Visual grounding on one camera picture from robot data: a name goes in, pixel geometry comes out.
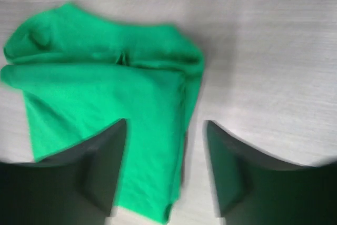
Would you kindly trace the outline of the green t-shirt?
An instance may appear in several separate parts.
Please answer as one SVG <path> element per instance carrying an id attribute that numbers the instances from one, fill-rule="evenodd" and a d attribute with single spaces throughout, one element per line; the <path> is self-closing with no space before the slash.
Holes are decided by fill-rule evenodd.
<path id="1" fill-rule="evenodd" d="M 109 21 L 68 3 L 10 36 L 1 81 L 23 94 L 32 153 L 43 159 L 128 120 L 116 204 L 167 224 L 202 52 L 174 25 Z"/>

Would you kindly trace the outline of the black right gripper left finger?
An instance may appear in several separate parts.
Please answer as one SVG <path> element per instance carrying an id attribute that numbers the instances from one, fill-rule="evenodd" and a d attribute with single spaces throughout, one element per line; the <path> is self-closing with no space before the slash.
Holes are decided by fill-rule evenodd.
<path id="1" fill-rule="evenodd" d="M 36 163 L 1 162 L 1 224 L 104 224 L 126 142 L 121 119 Z"/>

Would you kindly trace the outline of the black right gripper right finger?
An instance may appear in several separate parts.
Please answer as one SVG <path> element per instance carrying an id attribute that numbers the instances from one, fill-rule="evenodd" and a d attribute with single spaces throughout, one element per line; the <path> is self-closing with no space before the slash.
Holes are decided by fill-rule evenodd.
<path id="1" fill-rule="evenodd" d="M 280 160 L 214 121 L 206 141 L 219 216 L 225 224 L 336 224 L 336 162 Z"/>

